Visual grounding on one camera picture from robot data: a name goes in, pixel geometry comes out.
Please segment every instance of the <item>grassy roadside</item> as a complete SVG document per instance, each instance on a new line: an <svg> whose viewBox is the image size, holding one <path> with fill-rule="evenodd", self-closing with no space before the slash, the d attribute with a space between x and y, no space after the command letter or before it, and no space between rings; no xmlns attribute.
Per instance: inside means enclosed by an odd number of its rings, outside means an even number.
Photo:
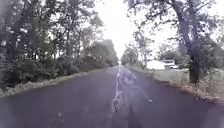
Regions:
<svg viewBox="0 0 224 128"><path fill-rule="evenodd" d="M220 93L224 92L224 89L221 86L222 83L220 83L220 81L218 80L212 79L208 81L208 78L205 78L204 80L201 80L198 85L194 85L189 83L187 70L181 72L178 72L178 70L174 70L175 72L171 72L172 70L148 70L139 68L137 66L127 67L132 70L141 72L146 76L154 77L158 81L167 83L164 85L172 86L180 89L181 91L191 93L197 99L224 103L223 93Z"/></svg>
<svg viewBox="0 0 224 128"><path fill-rule="evenodd" d="M56 79L51 79L51 80L44 80L44 81L40 81L40 82L28 82L26 84L18 84L13 88L7 87L6 90L2 90L0 89L0 97L5 97L5 96L11 96L11 95L15 95L17 93L21 93L21 92L25 92L31 89L37 89L37 88L44 88L44 87L48 87L48 86L55 86L58 85L60 82L75 78L75 77L79 77L79 76L85 76L88 75L92 72L96 72L99 70L92 70L89 72L80 72L77 74L73 74L70 76L63 76L63 77L59 77Z"/></svg>

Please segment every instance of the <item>road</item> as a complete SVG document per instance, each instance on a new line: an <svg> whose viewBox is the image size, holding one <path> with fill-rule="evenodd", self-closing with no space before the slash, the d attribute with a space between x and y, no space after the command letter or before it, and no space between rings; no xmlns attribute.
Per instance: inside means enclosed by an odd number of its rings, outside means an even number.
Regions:
<svg viewBox="0 0 224 128"><path fill-rule="evenodd" d="M0 99L0 128L215 128L222 108L125 67Z"/></svg>

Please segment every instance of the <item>bush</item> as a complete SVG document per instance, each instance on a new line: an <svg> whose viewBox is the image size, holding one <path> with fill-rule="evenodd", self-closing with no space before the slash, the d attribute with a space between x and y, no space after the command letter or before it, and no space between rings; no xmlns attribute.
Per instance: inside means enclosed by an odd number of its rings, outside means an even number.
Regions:
<svg viewBox="0 0 224 128"><path fill-rule="evenodd" d="M79 59L60 57L58 59L23 60L11 63L5 67L3 74L4 86L14 87L20 83L37 82L54 79L61 76L86 72L93 69L109 67L110 65L99 57L86 56Z"/></svg>
<svg viewBox="0 0 224 128"><path fill-rule="evenodd" d="M61 57L57 59L57 68L59 76L72 75L79 72L78 61L71 57Z"/></svg>

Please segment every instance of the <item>grass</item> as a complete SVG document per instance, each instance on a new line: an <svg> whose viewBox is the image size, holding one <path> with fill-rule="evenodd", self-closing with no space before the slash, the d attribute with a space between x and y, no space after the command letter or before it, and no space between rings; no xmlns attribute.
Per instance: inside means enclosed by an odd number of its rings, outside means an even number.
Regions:
<svg viewBox="0 0 224 128"><path fill-rule="evenodd" d="M166 85L187 91L197 98L216 102L224 101L224 71L221 69L213 69L211 74L200 80L199 84L195 85L189 83L189 72L187 69L148 70L141 69L137 66L129 66L129 68L152 76L159 81L167 82L169 84Z"/></svg>
<svg viewBox="0 0 224 128"><path fill-rule="evenodd" d="M63 77L59 77L56 79L51 79L51 80L44 80L44 81L40 81L40 82L28 82L26 84L19 84L16 85L13 88L7 87L6 90L2 90L0 89L0 97L5 97L5 96L10 96L10 95L15 95L17 93L21 93L21 92L25 92L31 89L37 89L37 88L44 88L44 87L48 87L48 86L54 86L54 85L58 85L60 82L78 77L78 76L85 76L91 72L94 72L97 70L93 70L93 71L89 71L89 72L81 72L81 73L77 73L71 76L63 76Z"/></svg>

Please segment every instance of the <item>building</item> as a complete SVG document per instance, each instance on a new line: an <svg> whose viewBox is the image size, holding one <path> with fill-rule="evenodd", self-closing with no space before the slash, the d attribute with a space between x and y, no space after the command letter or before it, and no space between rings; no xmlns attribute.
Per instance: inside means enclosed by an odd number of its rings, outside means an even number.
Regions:
<svg viewBox="0 0 224 128"><path fill-rule="evenodd" d="M164 70L165 68L165 63L158 61L158 60L151 60L147 62L147 68L148 69L157 69L157 70Z"/></svg>
<svg viewBox="0 0 224 128"><path fill-rule="evenodd" d="M164 70L164 69L172 69L178 68L175 65L175 60L151 60L147 62L148 69L157 69L157 70Z"/></svg>
<svg viewBox="0 0 224 128"><path fill-rule="evenodd" d="M163 63L165 63L166 69L171 69L175 65L175 60L161 60Z"/></svg>

